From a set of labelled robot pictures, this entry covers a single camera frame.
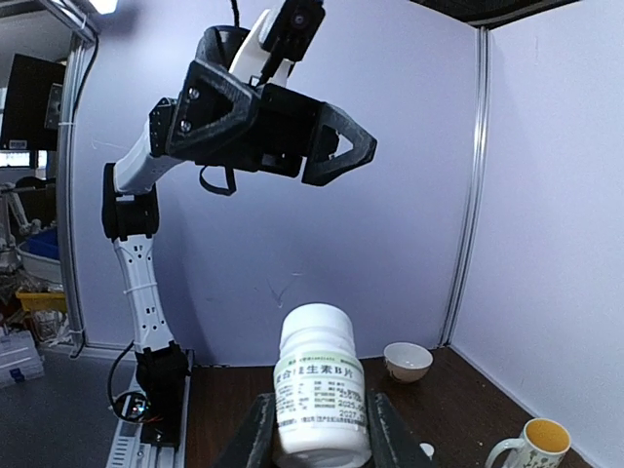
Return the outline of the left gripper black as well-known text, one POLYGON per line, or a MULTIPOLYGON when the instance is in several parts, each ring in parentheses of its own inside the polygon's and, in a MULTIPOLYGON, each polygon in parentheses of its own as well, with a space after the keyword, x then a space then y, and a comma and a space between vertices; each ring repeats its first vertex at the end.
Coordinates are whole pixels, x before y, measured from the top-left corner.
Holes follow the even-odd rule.
POLYGON ((308 185, 327 185, 372 161, 376 138, 339 107, 274 84, 257 91, 259 108, 257 93, 227 70, 191 61, 166 154, 287 177, 298 176, 306 158, 301 181, 308 185))

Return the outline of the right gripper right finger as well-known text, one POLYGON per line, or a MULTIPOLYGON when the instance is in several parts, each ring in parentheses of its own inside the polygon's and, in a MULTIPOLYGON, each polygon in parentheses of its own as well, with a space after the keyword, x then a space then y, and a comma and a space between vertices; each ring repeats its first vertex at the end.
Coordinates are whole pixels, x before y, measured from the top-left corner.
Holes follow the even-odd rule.
POLYGON ((381 392, 367 394, 371 458, 367 467, 430 468, 434 461, 420 446, 421 441, 381 392))

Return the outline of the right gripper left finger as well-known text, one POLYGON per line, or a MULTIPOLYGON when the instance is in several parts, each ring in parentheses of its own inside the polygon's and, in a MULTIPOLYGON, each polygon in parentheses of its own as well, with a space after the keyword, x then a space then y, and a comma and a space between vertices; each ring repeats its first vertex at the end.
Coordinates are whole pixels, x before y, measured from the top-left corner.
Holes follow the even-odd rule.
POLYGON ((260 394, 241 424, 233 448, 236 468, 272 467, 276 424, 276 396, 260 394))

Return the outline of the small white bottle cap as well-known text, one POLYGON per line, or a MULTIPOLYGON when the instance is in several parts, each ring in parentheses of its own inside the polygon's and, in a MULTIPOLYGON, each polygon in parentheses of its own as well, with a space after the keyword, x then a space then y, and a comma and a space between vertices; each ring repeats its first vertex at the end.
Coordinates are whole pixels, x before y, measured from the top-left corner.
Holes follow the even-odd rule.
POLYGON ((432 445, 428 444, 428 443, 421 443, 420 445, 421 450, 430 458, 433 458, 433 455, 435 453, 435 449, 432 445))

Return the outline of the small white bottle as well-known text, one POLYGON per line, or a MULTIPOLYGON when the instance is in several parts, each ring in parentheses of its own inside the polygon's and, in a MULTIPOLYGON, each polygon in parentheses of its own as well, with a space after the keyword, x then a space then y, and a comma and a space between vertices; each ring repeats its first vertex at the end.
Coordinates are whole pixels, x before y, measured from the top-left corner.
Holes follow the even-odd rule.
POLYGON ((371 459, 365 373, 353 326, 326 303, 285 318, 273 371, 279 467, 363 467, 371 459))

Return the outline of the floral mug yellow inside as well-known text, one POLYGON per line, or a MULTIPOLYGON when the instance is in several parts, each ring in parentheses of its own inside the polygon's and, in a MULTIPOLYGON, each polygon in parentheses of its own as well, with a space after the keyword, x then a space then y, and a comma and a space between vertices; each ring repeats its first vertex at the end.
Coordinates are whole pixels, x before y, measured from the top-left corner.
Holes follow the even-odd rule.
POLYGON ((519 437, 497 443, 484 466, 491 468, 506 453, 502 467, 559 467, 570 447, 571 436, 563 425, 548 418, 534 418, 525 424, 519 437))

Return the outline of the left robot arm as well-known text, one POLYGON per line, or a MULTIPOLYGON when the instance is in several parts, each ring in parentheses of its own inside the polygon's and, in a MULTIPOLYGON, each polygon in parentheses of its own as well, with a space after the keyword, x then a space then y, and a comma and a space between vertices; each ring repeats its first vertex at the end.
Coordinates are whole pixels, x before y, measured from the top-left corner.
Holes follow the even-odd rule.
POLYGON ((124 271, 136 379, 151 409, 179 399, 188 373, 153 272, 157 181, 183 162, 221 167, 226 183, 209 191, 230 196, 239 171, 324 186, 373 159, 375 138, 351 117, 286 87, 315 33, 314 25, 298 23, 208 28, 179 94, 160 99, 131 151, 104 168, 102 224, 124 271))

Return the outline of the small white tea cup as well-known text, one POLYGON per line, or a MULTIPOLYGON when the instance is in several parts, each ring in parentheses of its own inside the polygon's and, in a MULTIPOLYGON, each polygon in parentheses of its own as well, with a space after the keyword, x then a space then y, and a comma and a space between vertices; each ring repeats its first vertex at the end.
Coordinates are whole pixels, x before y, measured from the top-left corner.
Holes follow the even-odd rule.
POLYGON ((410 342, 394 342, 383 350, 384 365, 391 378, 403 384, 420 380, 434 362, 426 348, 410 342))

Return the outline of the clear plastic parts box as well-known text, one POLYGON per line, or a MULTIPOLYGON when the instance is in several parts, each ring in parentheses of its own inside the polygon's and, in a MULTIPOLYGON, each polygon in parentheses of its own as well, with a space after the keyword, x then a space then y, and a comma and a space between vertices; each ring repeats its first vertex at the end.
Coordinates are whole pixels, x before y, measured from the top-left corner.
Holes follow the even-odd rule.
POLYGON ((45 375, 43 360, 30 331, 1 337, 0 386, 6 388, 45 375))

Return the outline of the yellow bin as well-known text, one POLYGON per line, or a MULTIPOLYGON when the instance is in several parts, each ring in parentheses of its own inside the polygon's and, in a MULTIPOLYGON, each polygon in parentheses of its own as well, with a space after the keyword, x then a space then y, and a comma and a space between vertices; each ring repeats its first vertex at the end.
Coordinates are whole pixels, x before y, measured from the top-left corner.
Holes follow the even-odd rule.
POLYGON ((67 312, 65 294, 63 292, 25 292, 17 291, 21 308, 26 312, 54 310, 67 312))

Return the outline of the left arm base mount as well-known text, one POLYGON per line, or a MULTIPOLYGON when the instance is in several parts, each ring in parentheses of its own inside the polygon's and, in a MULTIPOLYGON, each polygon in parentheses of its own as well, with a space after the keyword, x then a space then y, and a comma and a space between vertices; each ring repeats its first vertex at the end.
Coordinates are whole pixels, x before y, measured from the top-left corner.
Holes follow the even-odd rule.
POLYGON ((179 422, 185 377, 190 375, 186 353, 175 342, 156 351, 146 348, 135 353, 136 382, 139 391, 113 395, 113 375, 122 359, 133 349, 131 342, 118 355, 106 380, 106 395, 115 416, 139 423, 164 421, 167 425, 179 422))

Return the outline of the aluminium front rail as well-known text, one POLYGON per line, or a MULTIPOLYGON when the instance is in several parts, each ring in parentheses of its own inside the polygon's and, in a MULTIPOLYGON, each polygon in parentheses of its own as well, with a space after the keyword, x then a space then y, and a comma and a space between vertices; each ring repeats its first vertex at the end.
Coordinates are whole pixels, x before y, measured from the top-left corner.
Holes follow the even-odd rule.
POLYGON ((191 376, 183 384, 179 422, 139 423, 118 419, 106 468, 184 468, 191 376))

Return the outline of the left aluminium frame post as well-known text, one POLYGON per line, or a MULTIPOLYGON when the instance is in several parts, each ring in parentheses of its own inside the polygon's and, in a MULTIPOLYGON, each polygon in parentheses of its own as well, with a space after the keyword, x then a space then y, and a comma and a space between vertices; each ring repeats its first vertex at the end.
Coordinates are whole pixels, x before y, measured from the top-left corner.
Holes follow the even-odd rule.
POLYGON ((58 122, 57 152, 57 225, 59 261, 65 302, 67 306, 70 340, 69 358, 77 360, 87 347, 87 336, 80 299, 74 236, 74 139, 76 116, 80 100, 80 89, 88 77, 88 54, 95 44, 81 37, 79 33, 70 35, 60 116, 58 122))

